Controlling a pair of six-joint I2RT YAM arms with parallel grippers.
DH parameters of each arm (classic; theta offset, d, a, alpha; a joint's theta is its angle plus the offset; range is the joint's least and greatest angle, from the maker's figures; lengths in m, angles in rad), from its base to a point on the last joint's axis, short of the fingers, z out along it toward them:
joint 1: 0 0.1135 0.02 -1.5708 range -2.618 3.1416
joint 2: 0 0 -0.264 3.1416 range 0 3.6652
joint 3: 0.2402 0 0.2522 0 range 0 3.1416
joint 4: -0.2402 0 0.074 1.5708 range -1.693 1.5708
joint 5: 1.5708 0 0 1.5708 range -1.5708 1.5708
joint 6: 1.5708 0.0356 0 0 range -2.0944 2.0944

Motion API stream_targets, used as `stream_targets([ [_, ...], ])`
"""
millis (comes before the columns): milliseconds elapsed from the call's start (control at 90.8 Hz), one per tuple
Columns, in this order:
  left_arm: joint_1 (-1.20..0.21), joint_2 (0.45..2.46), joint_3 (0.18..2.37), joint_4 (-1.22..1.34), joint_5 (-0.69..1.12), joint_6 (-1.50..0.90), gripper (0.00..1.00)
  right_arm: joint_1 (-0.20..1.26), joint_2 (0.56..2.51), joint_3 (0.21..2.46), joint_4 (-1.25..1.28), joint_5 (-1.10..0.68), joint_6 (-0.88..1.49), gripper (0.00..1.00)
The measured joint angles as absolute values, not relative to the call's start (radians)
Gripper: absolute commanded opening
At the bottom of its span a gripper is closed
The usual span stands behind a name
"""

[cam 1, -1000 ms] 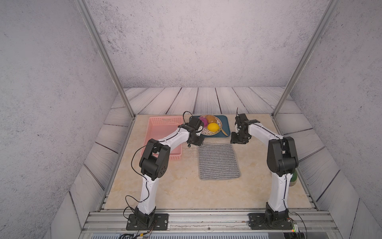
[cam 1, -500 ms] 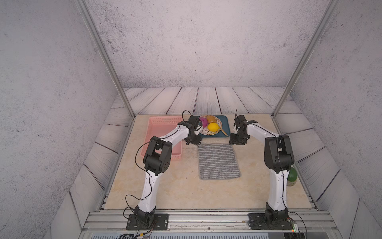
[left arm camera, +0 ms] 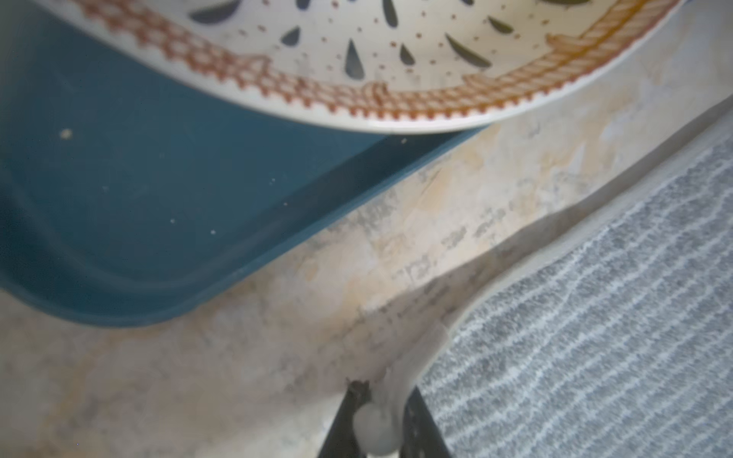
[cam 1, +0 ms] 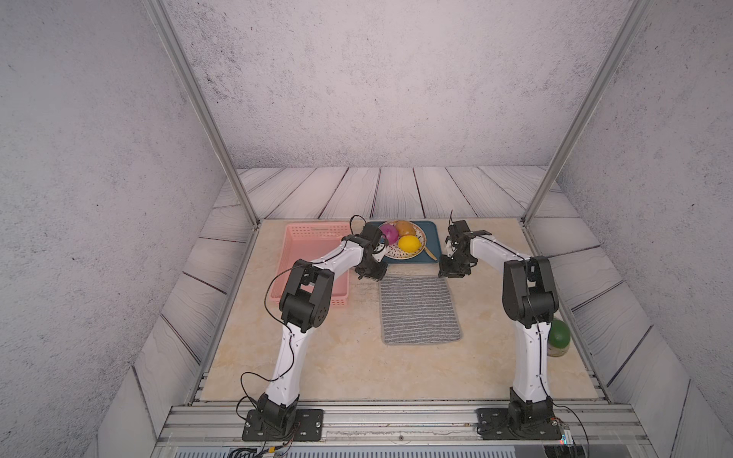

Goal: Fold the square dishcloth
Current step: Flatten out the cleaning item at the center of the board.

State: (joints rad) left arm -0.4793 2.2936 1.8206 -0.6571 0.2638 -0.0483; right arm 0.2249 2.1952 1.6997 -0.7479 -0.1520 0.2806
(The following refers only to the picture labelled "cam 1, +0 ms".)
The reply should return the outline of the grey striped dishcloth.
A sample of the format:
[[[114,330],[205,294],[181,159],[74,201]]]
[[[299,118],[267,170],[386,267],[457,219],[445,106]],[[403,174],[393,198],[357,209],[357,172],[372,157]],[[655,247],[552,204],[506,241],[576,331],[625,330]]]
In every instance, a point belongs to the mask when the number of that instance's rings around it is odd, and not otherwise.
[[[379,302],[386,345],[442,345],[463,336],[446,279],[386,277],[379,285]]]

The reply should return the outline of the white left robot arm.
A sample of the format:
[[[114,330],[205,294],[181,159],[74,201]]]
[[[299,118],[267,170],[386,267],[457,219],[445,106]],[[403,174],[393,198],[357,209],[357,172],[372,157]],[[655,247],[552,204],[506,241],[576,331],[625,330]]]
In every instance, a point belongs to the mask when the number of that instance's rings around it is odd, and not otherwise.
[[[283,326],[274,373],[255,410],[263,423],[280,437],[293,429],[300,399],[305,356],[315,329],[328,316],[333,286],[354,270],[359,277],[381,281],[387,273],[385,236],[375,223],[359,234],[349,234],[328,253],[312,260],[298,259],[288,274],[281,295],[278,322]]]

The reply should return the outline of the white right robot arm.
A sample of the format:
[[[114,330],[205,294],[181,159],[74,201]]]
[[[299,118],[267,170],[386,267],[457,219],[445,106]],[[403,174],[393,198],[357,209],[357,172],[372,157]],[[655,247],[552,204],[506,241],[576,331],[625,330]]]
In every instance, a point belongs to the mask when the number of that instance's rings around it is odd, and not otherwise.
[[[439,275],[464,278],[483,261],[502,273],[503,309],[515,326],[515,378],[505,410],[479,410],[478,433],[484,439],[517,437],[559,440],[560,421],[547,378],[548,340],[559,298],[551,263],[499,242],[486,230],[473,231],[467,221],[451,221],[447,253]]]

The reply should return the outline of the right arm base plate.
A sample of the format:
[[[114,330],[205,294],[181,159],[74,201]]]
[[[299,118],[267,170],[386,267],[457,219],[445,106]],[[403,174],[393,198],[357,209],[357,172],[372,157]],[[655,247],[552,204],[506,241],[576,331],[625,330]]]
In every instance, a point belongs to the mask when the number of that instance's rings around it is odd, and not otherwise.
[[[483,440],[559,441],[562,427],[552,416],[530,416],[514,408],[479,408],[477,434]]]

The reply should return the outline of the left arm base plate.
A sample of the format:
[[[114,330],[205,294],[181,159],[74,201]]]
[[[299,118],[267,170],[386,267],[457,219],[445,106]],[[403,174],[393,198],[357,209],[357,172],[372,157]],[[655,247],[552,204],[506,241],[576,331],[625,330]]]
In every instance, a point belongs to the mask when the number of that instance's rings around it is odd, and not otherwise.
[[[288,410],[247,413],[242,441],[244,442],[319,442],[322,439],[324,410]]]

